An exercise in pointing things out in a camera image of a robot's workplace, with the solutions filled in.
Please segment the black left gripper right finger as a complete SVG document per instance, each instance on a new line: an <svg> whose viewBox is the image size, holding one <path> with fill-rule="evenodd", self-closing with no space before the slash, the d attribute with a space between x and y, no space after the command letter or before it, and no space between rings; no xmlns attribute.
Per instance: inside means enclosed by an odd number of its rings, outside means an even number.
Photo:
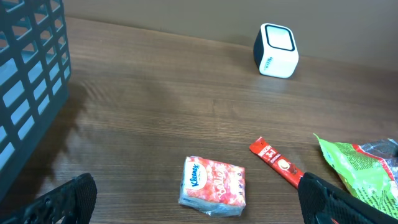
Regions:
<svg viewBox="0 0 398 224"><path fill-rule="evenodd" d="M397 219L310 172L300 179L298 197L305 224L397 224Z"/></svg>

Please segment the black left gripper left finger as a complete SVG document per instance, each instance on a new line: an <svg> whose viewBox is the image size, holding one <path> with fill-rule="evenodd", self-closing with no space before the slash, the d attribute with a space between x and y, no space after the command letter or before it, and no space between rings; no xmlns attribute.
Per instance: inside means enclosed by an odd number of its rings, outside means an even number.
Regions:
<svg viewBox="0 0 398 224"><path fill-rule="evenodd" d="M2 224L89 224L97 196L93 176L84 173L53 189L7 217Z"/></svg>

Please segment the red coffee stick sachet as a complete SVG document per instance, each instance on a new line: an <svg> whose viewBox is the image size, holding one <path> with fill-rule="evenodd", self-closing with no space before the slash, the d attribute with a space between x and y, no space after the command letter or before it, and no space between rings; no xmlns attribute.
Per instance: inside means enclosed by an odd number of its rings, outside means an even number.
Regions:
<svg viewBox="0 0 398 224"><path fill-rule="evenodd" d="M260 137L252 143L249 146L249 149L267 165L273 168L288 183L298 189L300 179L303 177L304 173L278 150L265 141L263 137Z"/></svg>

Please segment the green candy bag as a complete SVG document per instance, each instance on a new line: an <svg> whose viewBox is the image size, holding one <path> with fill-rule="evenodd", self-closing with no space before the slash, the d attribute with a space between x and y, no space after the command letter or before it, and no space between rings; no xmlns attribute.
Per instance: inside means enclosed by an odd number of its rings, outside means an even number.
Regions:
<svg viewBox="0 0 398 224"><path fill-rule="evenodd" d="M327 163L349 193L397 218L397 141L382 139L363 145L318 138Z"/></svg>

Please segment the red Kleenex tissue pack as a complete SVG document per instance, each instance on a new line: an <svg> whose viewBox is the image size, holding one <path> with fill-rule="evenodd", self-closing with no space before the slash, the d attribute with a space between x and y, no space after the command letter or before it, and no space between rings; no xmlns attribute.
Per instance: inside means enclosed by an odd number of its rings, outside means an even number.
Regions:
<svg viewBox="0 0 398 224"><path fill-rule="evenodd" d="M198 156L185 158L178 203L209 216L240 216L246 206L245 168Z"/></svg>

